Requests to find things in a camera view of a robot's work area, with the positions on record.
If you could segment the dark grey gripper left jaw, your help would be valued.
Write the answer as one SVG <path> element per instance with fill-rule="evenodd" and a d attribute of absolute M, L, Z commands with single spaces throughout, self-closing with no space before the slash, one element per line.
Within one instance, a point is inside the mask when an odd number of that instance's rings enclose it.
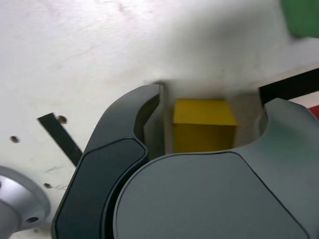
<path fill-rule="evenodd" d="M 117 198 L 149 160 L 144 126 L 160 104 L 160 85 L 121 96 L 99 119 L 52 224 L 55 239 L 112 239 Z"/>

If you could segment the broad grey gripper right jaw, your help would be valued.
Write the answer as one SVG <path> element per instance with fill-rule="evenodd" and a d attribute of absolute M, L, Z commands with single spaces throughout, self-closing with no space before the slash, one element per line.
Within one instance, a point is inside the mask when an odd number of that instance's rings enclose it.
<path fill-rule="evenodd" d="M 135 172 L 116 202 L 114 238 L 318 238 L 319 121 L 282 99 L 265 112 L 250 144 L 171 154 Z"/>

